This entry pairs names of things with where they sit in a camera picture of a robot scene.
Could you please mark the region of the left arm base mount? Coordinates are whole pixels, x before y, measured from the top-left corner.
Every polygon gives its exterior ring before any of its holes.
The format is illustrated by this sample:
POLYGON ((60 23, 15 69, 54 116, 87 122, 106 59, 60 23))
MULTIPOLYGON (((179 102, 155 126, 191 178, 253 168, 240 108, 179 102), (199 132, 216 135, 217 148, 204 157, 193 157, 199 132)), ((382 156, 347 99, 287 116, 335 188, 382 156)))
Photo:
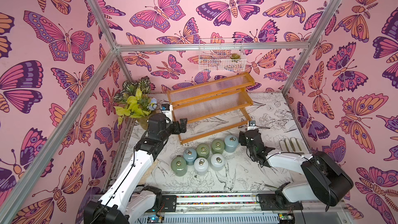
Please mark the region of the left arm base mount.
POLYGON ((155 195, 154 204, 151 207, 147 207, 146 212, 176 212, 177 207, 177 196, 176 195, 164 195, 162 190, 153 186, 145 186, 141 193, 148 191, 150 194, 155 195))

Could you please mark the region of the wooden three-tier shelf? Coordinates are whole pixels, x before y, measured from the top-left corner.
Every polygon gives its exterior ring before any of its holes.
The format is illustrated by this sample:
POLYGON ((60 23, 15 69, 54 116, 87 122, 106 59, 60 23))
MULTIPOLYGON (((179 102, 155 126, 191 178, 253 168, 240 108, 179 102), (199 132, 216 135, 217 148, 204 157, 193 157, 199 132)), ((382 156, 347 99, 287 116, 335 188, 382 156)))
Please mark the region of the wooden three-tier shelf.
POLYGON ((254 102, 249 97, 246 88, 254 84, 255 80, 252 76, 248 72, 244 72, 240 75, 168 91, 167 97, 173 110, 173 119, 186 118, 188 125, 233 111, 239 111, 243 115, 242 118, 238 118, 237 123, 232 123, 225 127, 210 128, 189 138, 185 138, 180 134, 178 136, 180 144, 183 145, 247 124, 251 118, 246 111, 246 107, 251 106, 254 102))

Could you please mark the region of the blue canister bottom shelf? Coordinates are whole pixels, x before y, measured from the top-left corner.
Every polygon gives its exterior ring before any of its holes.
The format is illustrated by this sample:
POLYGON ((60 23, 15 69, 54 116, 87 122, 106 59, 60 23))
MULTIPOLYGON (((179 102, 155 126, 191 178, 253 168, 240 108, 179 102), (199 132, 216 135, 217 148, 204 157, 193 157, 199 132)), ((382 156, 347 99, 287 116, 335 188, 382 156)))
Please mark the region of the blue canister bottom shelf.
POLYGON ((230 134, 224 138, 225 152, 233 153, 234 151, 236 151, 238 145, 239 145, 239 141, 235 135, 230 134))

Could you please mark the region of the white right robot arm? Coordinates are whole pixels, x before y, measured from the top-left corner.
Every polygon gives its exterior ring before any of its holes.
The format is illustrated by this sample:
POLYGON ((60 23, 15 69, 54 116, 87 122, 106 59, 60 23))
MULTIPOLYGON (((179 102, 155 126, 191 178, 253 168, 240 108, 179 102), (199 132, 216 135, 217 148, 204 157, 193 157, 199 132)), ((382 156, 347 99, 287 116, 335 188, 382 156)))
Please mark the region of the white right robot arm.
POLYGON ((300 154, 267 147, 257 129, 241 131, 238 141, 258 165, 287 169, 305 176, 304 182, 284 183, 277 188, 275 205, 279 209, 302 201, 320 201, 327 208, 336 206, 354 186, 348 174, 323 151, 300 154))

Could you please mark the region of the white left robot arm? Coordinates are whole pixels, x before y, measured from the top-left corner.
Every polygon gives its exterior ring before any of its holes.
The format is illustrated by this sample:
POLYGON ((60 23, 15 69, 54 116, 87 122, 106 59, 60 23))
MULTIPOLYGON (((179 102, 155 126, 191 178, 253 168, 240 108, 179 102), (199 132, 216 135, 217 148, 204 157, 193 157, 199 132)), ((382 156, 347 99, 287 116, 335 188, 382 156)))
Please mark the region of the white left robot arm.
POLYGON ((187 123, 186 118, 172 121, 163 113, 152 115, 148 120, 148 129, 134 146, 128 165, 98 201, 90 201, 86 205, 84 223, 133 224, 148 210, 159 209, 162 200, 160 189, 145 187, 136 197, 133 193, 170 136, 185 133, 187 123))

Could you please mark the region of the large blue tea canister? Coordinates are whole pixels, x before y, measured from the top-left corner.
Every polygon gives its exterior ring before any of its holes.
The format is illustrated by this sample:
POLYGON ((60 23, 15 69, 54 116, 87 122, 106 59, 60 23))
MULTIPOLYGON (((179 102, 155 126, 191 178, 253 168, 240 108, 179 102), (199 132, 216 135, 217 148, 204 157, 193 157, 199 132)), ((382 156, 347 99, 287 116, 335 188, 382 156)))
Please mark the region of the large blue tea canister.
POLYGON ((187 148, 183 153, 183 158, 188 166, 193 166, 195 160, 198 158, 198 153, 195 148, 187 148))

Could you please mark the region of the small green tea canister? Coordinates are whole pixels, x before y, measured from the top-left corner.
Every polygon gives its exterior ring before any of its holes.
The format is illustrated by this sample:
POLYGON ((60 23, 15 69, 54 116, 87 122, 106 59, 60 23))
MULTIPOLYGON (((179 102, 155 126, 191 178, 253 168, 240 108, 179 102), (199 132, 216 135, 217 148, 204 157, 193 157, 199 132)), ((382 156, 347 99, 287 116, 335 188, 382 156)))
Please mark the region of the small green tea canister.
POLYGON ((211 143, 211 152, 213 154, 216 154, 216 153, 223 154, 224 150, 225 150, 225 143, 224 143, 223 140, 215 139, 215 140, 212 141, 212 143, 211 143))

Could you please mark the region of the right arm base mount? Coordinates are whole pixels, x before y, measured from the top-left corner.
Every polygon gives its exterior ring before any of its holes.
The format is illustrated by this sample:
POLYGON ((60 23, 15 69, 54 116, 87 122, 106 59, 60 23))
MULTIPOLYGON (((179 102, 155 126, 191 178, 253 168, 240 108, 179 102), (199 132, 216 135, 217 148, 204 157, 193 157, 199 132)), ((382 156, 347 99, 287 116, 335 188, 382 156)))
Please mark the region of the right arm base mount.
POLYGON ((295 211, 303 210, 300 202, 291 203, 281 195, 257 194, 256 201, 260 204, 262 211, 295 211))

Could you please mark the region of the large green tea canister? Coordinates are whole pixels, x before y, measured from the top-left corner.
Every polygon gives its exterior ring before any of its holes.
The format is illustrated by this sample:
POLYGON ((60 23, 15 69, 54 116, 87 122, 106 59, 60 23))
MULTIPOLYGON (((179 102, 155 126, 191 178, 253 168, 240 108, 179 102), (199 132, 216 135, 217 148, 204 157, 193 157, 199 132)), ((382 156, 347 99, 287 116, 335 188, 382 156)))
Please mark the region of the large green tea canister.
POLYGON ((184 176, 188 171, 186 160, 181 156, 175 157, 171 162, 171 169, 176 176, 184 176))

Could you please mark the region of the white tea canister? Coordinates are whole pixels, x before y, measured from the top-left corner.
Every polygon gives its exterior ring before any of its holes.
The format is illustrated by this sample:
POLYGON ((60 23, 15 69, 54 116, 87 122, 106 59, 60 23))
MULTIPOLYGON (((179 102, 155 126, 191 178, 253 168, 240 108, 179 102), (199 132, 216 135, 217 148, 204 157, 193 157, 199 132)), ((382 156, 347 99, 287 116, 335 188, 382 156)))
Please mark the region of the white tea canister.
POLYGON ((194 169, 197 175, 205 175, 208 172, 209 163, 206 158, 199 157, 194 162, 194 169))
POLYGON ((226 159, 220 153, 213 154, 210 159, 210 166, 214 171, 220 171, 225 166, 226 159))

